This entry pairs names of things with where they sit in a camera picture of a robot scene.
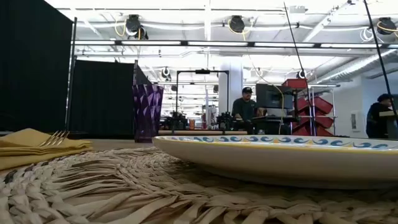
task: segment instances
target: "yellow napkin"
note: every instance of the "yellow napkin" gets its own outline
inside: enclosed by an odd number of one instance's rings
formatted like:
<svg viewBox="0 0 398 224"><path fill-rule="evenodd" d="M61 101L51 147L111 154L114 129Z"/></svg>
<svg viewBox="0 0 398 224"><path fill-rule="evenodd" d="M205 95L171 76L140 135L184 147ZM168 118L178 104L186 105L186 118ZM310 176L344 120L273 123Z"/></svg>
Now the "yellow napkin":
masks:
<svg viewBox="0 0 398 224"><path fill-rule="evenodd" d="M64 139L58 146L38 146L51 135L30 128L0 138L0 170L91 151L90 141Z"/></svg>

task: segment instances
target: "blue wave pattern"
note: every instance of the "blue wave pattern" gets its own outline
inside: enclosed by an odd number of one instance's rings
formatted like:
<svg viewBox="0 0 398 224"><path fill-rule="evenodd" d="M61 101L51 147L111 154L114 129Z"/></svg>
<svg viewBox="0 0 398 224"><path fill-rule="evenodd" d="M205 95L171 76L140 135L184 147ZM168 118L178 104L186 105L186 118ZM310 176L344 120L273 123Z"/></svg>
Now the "blue wave pattern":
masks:
<svg viewBox="0 0 398 224"><path fill-rule="evenodd" d="M352 141L350 138L311 138L311 137L294 137L294 136L195 136L195 137L162 137L161 139L170 139L175 141L200 141L200 142L256 142L256 143L273 143L273 144L313 144L319 146L336 146L336 147L353 147L357 149L374 149L389 150L398 148L398 142L394 145L388 145L390 142L380 143L365 141L359 142L358 139Z"/></svg>

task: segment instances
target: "black cap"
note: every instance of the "black cap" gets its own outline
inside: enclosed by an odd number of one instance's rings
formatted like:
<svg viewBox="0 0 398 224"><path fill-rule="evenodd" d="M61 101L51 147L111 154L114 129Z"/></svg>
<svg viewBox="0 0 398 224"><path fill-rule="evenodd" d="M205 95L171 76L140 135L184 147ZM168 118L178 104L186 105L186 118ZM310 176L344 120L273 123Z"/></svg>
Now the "black cap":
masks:
<svg viewBox="0 0 398 224"><path fill-rule="evenodd" d="M242 93L253 93L250 87L244 87Z"/></svg>
<svg viewBox="0 0 398 224"><path fill-rule="evenodd" d="M377 102L381 102L381 101L383 101L383 100L388 100L388 99L390 99L390 98L392 98L390 94L387 94L387 93L381 94L381 95L379 96L379 98L377 99Z"/></svg>

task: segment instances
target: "fork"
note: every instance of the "fork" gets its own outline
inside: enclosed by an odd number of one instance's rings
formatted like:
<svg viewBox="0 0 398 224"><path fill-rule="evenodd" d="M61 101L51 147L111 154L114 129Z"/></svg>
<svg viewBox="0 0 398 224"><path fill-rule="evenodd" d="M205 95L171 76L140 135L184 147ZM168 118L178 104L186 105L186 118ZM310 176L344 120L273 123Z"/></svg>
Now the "fork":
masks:
<svg viewBox="0 0 398 224"><path fill-rule="evenodd" d="M53 135L51 135L44 142L39 144L40 146L59 146L63 140L65 140L69 135L69 131L56 131Z"/></svg>

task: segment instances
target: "ceiling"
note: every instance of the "ceiling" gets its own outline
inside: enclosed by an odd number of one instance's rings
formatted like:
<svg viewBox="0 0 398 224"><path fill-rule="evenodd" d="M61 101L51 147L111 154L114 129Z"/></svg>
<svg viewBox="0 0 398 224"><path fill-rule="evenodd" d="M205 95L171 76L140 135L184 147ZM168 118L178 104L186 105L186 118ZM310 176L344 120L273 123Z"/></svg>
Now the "ceiling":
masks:
<svg viewBox="0 0 398 224"><path fill-rule="evenodd" d="M292 42L292 34L283 1L102 1L102 0L47 0L71 20L78 18L78 40L126 40L124 20L138 14L149 40L212 40L250 42ZM398 23L396 0L367 0L373 22L390 17ZM372 33L366 30L369 19L362 1L286 1L289 19L296 42L318 43L373 43ZM234 34L228 27L232 15L240 15L245 22L245 36ZM394 43L398 36L377 35L379 42ZM246 83L263 82L254 69L272 83L282 83L295 77L300 70L294 49L246 49L234 47L135 47L135 46L77 46L76 55L84 60L120 61L139 66L153 82L164 82L163 68L168 67L172 80L176 70L218 69L226 56L241 57ZM320 77L358 57L376 54L370 49L300 49L303 68L311 76ZM213 75L182 73L181 82L211 82ZM179 90L186 97L182 108L201 111L205 88L213 94L213 85L185 85ZM170 86L166 93L172 94ZM165 98L165 107L173 109L175 99Z"/></svg>

